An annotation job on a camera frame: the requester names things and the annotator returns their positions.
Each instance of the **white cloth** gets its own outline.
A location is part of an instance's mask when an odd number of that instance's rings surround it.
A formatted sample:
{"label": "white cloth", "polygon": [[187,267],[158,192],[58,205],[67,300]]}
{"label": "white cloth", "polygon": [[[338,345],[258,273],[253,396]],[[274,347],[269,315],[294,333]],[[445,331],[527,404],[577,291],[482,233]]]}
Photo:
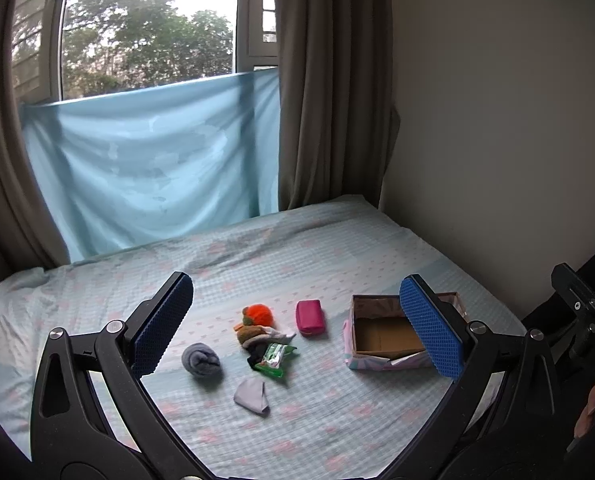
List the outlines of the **white cloth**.
{"label": "white cloth", "polygon": [[264,381],[259,377],[249,377],[242,381],[235,390],[232,400],[240,406],[260,415],[264,415],[268,410]]}
{"label": "white cloth", "polygon": [[295,332],[281,332],[271,326],[263,326],[262,328],[266,333],[247,339],[242,343],[242,348],[247,349],[248,346],[258,341],[266,341],[267,343],[279,343],[280,345],[287,345],[293,340],[293,337],[295,337]]}

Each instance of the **screw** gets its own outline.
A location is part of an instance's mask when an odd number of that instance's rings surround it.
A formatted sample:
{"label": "screw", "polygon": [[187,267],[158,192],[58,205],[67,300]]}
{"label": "screw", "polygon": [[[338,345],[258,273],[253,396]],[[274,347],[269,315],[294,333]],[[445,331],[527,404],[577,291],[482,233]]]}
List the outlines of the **screw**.
{"label": "screw", "polygon": [[111,332],[112,334],[119,332],[124,327],[124,323],[122,323],[119,319],[111,321],[108,325],[106,325],[106,332]]}
{"label": "screw", "polygon": [[48,336],[50,339],[59,339],[61,338],[62,334],[64,334],[63,328],[53,328],[49,333]]}
{"label": "screw", "polygon": [[538,330],[536,328],[531,330],[530,335],[536,341],[542,341],[542,339],[544,339],[544,333],[541,330]]}
{"label": "screw", "polygon": [[484,332],[486,332],[486,325],[481,321],[473,321],[471,323],[471,332],[482,335]]}

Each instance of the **light blue bedsheet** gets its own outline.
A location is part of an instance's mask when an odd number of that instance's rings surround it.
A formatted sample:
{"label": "light blue bedsheet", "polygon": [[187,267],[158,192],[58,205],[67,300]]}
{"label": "light blue bedsheet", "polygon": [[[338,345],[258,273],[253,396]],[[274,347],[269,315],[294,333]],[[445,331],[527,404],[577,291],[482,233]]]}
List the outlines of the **light blue bedsheet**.
{"label": "light blue bedsheet", "polygon": [[[397,294],[419,272],[437,292],[458,291],[471,319],[501,333],[521,323],[475,280],[413,232],[355,197],[256,218],[0,284],[0,423],[27,454],[34,377],[48,332],[100,330],[126,319],[171,272],[196,285],[191,310],[144,386],[186,444],[222,477],[273,480],[369,478],[406,446],[450,381],[434,368],[358,372],[346,368],[341,328],[353,294]],[[268,418],[236,405],[237,385],[256,372],[232,327],[241,310],[266,303],[279,327],[295,329],[295,303],[319,298],[328,338],[299,335],[285,382],[266,380]],[[220,356],[217,387],[180,362],[202,341]],[[479,409],[493,398],[498,378]],[[132,445],[108,393],[101,402],[118,438]]]}
{"label": "light blue bedsheet", "polygon": [[277,69],[21,109],[76,262],[277,212]]}

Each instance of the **tree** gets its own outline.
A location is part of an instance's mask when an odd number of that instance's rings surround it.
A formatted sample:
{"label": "tree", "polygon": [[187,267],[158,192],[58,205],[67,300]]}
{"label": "tree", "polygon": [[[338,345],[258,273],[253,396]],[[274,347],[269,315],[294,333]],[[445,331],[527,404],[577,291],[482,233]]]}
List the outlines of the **tree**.
{"label": "tree", "polygon": [[230,73],[232,28],[213,10],[190,19],[175,0],[68,0],[62,36],[67,97]]}

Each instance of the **light blue cloth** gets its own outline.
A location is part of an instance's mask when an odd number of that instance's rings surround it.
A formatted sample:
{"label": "light blue cloth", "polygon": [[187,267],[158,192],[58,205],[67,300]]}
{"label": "light blue cloth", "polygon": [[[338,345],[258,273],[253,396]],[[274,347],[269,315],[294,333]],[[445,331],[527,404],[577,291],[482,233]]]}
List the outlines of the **light blue cloth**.
{"label": "light blue cloth", "polygon": [[71,261],[277,211],[277,69],[24,106]]}

